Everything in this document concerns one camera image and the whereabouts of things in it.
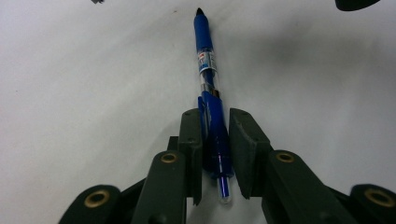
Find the brass insert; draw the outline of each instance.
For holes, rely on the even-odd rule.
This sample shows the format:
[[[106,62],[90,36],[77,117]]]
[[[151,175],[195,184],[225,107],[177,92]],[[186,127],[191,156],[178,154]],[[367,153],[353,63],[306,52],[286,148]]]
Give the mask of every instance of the brass insert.
[[[276,158],[283,162],[294,162],[294,157],[287,152],[279,152],[276,154]]]
[[[105,189],[99,189],[96,192],[88,195],[85,199],[85,206],[89,208],[99,207],[102,204],[106,203],[110,198],[110,193],[108,193]]]
[[[177,155],[175,155],[174,153],[166,153],[163,156],[161,156],[161,161],[165,163],[175,162],[177,161]]]
[[[364,196],[366,196],[366,198],[372,203],[376,203],[384,207],[394,207],[396,204],[395,200],[381,189],[367,189],[364,191]]]

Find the pen tip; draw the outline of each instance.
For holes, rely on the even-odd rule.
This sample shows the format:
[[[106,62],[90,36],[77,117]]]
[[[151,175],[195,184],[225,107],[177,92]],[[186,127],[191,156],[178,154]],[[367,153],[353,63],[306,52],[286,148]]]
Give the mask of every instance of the pen tip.
[[[204,12],[201,10],[200,7],[198,7],[198,9],[197,9],[197,14],[196,14],[196,16],[198,16],[198,15],[205,15]]]

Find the blue pen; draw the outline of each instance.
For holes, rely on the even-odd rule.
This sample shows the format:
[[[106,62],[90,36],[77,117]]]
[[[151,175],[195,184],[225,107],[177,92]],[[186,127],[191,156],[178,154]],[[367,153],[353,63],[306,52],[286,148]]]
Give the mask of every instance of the blue pen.
[[[198,97],[203,127],[203,167],[212,178],[218,180],[219,199],[231,201],[229,178],[233,176],[231,150],[225,127],[222,101],[219,97],[218,74],[214,60],[209,23],[204,12],[198,8],[195,19],[195,40],[198,53],[202,95]]]

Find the white surface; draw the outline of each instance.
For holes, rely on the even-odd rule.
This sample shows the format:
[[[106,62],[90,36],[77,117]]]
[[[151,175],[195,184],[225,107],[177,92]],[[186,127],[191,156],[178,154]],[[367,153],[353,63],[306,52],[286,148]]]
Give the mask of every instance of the white surface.
[[[344,193],[396,191],[396,3],[2,1],[0,223],[56,223],[84,189],[126,189],[178,135],[200,94],[192,21],[209,18],[225,110]],[[232,179],[204,178],[188,223],[265,223]]]

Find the pen label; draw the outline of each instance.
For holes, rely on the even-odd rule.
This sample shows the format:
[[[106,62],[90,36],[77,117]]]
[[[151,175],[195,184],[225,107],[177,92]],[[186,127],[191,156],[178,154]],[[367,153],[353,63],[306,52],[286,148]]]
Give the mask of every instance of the pen label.
[[[200,74],[206,69],[217,70],[213,50],[202,50],[198,52],[198,66]]]

